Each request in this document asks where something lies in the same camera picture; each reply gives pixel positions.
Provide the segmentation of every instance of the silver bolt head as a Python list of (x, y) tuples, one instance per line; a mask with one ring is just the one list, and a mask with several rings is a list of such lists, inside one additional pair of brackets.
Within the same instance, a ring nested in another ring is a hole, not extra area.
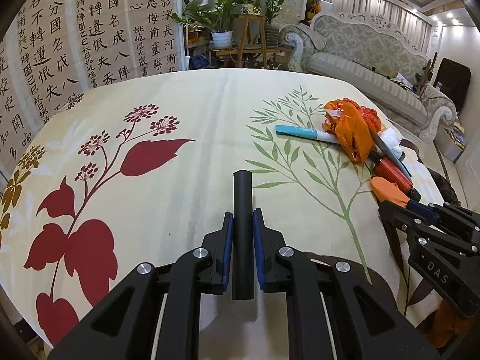
[(151, 270), (152, 270), (152, 266), (147, 262), (143, 262), (137, 267), (137, 272), (141, 275), (146, 275)]
[(193, 251), (193, 255), (198, 258), (198, 259), (201, 259), (203, 257), (206, 257), (208, 254), (208, 250), (205, 249), (204, 247), (198, 247), (197, 249), (195, 249)]
[(335, 264), (335, 268), (339, 272), (348, 272), (350, 270), (350, 264), (345, 261), (339, 261)]
[(291, 257), (293, 256), (293, 249), (289, 246), (284, 246), (280, 248), (278, 253), (280, 253), (280, 255), (283, 257)]

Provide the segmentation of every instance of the white flower pot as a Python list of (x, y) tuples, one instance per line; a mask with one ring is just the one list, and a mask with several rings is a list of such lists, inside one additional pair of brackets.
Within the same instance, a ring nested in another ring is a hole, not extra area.
[(232, 47), (232, 31), (212, 32), (212, 39), (215, 50), (230, 49)]

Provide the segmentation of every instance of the ornate sofa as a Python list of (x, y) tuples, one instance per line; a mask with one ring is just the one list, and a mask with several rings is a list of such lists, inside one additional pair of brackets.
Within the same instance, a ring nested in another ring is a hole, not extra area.
[(294, 48), (290, 70), (354, 85), (391, 121), (424, 142), (435, 138), (439, 126), (453, 127), (457, 110), (443, 93), (428, 84), (419, 98), (386, 77), (401, 73), (415, 84), (415, 74), (423, 73), (428, 58), (381, 16), (321, 12), (310, 27), (282, 26), (280, 41)]

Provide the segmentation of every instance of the black tube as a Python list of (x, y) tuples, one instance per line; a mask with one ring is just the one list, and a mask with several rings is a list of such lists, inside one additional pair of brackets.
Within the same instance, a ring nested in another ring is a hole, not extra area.
[(254, 224), (251, 172), (233, 174), (232, 299), (255, 299)]

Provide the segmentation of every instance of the orange plastic bag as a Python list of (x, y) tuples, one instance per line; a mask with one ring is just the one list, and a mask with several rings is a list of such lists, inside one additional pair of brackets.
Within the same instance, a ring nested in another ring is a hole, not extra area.
[(390, 202), (405, 208), (410, 201), (410, 198), (398, 189), (397, 184), (390, 183), (390, 181), (385, 180), (383, 177), (372, 178), (370, 180), (370, 186), (371, 191), (375, 194), (380, 203), (384, 200), (389, 200)]
[(352, 162), (363, 164), (374, 146), (369, 127), (382, 129), (377, 112), (347, 98), (327, 103), (325, 110), (323, 130), (337, 136)]

